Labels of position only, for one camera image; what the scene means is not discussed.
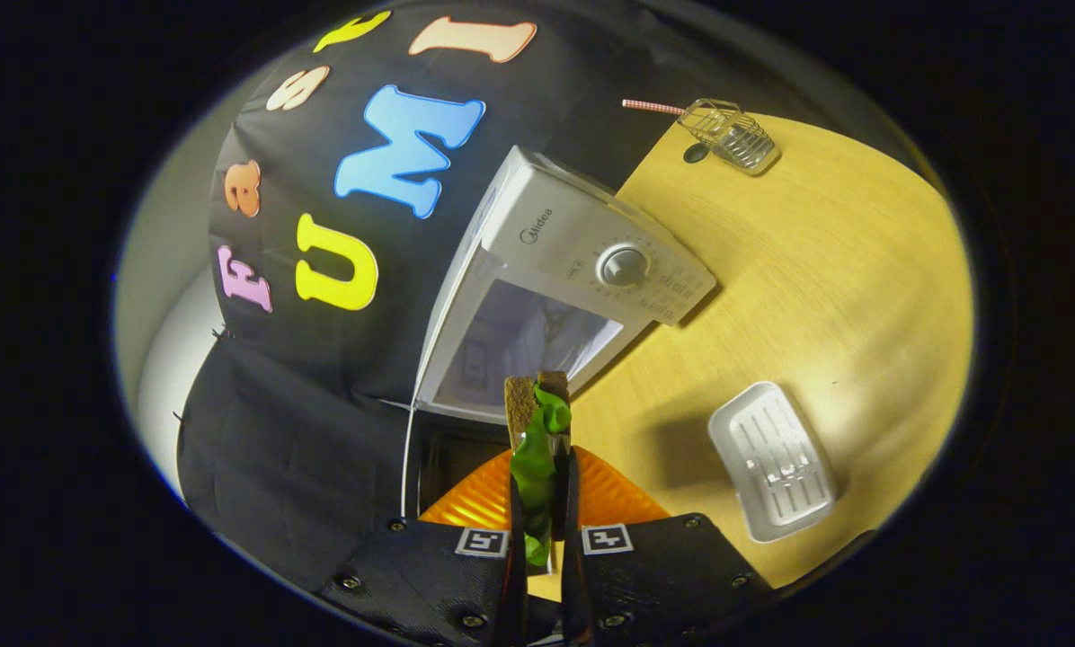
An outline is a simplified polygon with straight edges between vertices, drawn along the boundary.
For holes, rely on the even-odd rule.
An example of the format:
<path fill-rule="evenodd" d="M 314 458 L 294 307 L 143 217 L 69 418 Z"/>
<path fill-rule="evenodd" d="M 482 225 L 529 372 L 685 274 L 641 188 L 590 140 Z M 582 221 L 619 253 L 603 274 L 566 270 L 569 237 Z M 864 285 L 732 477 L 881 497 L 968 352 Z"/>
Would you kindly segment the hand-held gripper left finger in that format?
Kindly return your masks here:
<path fill-rule="evenodd" d="M 520 646 L 527 561 L 510 460 L 498 454 L 421 517 L 370 532 L 316 596 L 397 646 Z"/>

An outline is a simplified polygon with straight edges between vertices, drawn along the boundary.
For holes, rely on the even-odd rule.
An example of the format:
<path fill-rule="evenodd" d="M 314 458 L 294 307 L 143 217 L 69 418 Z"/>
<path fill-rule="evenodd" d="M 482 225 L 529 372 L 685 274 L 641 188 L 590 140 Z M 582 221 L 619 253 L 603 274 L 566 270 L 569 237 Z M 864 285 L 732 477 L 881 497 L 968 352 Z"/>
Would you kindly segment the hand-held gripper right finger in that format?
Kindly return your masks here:
<path fill-rule="evenodd" d="M 705 513 L 672 515 L 594 452 L 567 474 L 562 606 L 580 646 L 706 646 L 776 591 Z"/>

